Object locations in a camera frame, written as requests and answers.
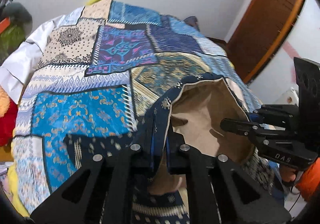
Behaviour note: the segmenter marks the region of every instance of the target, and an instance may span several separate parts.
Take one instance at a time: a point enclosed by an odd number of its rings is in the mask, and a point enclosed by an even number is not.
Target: bed
[[[220,46],[154,10],[101,0],[43,24],[25,44],[36,49],[35,71],[20,100],[12,154],[29,214],[79,167],[66,134],[108,139],[112,156],[130,145],[147,108],[185,76],[228,77],[249,112],[260,107]]]

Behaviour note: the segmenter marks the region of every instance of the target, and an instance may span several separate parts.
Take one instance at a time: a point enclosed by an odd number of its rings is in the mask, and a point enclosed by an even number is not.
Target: patchwork quilt
[[[110,142],[106,154],[112,156],[131,144],[137,119],[165,91],[185,76],[204,72],[238,84],[249,112],[260,107],[225,51],[175,17],[115,0],[67,15],[48,37],[19,106],[12,151],[27,211],[77,170],[64,143],[67,134]],[[160,200],[174,208],[181,198]],[[137,202],[137,223],[167,224],[139,211],[152,212]]]

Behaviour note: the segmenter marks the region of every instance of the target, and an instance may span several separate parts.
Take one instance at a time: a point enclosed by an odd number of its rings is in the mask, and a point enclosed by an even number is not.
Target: black cable
[[[292,210],[293,206],[297,203],[298,199],[300,198],[300,195],[301,195],[301,193],[299,194],[299,196],[298,196],[298,198],[297,198],[296,202],[295,202],[295,203],[292,205],[292,207],[289,209],[289,212],[290,212],[290,210]]]

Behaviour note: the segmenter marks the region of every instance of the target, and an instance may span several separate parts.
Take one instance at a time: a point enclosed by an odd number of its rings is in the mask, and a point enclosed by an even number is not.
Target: metal screw
[[[188,151],[188,150],[190,150],[190,146],[187,144],[182,144],[182,145],[180,145],[180,150]]]
[[[95,155],[92,157],[92,159],[93,159],[94,161],[101,161],[101,160],[103,159],[103,156],[100,155],[100,154],[95,154]]]
[[[218,156],[218,160],[221,162],[226,162],[228,160],[228,156],[226,156],[225,154],[220,154]]]
[[[133,145],[130,146],[130,149],[133,151],[139,151],[141,146],[137,143],[134,143]]]

